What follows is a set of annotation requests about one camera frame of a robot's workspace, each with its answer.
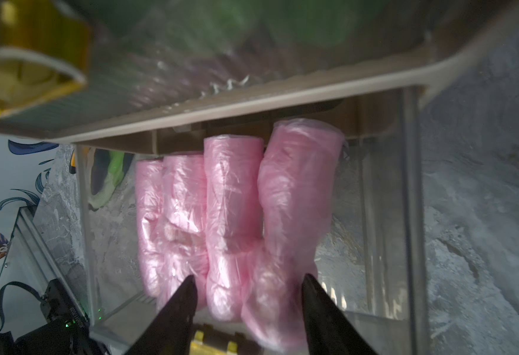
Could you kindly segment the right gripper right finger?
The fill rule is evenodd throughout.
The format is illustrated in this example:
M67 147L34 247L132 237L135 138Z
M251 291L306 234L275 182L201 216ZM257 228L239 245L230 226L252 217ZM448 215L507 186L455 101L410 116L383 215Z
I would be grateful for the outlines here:
M301 297L310 354L376 355L376 351L351 325L315 276L304 276Z

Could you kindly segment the pink bag roll four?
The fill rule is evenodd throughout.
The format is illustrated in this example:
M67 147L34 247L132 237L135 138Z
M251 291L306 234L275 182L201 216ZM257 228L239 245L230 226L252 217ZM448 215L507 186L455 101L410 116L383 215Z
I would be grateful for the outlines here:
M204 142L206 300L213 318L221 322L240 321L250 259L262 241L257 178L263 149L261 138L244 135L219 135Z

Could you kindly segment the pink bag roll two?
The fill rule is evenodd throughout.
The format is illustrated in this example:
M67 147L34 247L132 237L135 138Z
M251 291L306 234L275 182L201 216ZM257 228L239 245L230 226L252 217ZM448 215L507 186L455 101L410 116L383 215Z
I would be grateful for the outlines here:
M163 158L162 215L157 227L158 267L162 309L183 281L194 276L197 309L206 307L209 257L206 248L206 174L200 152L167 155Z

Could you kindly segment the pink bag roll three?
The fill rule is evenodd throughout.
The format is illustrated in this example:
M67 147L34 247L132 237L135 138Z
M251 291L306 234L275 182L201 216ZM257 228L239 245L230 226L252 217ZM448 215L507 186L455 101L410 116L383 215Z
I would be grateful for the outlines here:
M138 262L145 294L157 297L161 266L155 228L161 215L161 178L163 161L140 160L135 164L136 221L138 229Z

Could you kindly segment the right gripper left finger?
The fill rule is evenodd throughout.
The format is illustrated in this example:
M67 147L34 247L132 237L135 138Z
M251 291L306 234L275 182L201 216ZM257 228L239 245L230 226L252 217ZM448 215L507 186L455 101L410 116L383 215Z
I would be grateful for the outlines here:
M196 309L196 280L194 275L190 275L182 282L141 337L126 352L126 355L189 354Z

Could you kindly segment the pink bag roll five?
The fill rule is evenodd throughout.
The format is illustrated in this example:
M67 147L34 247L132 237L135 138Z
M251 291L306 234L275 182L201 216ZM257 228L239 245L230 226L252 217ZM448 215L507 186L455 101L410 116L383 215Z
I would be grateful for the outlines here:
M315 254L331 226L335 172L345 136L321 121L280 121L260 164L263 240L252 257L243 322L261 346L280 353L306 346L301 284L317 275Z

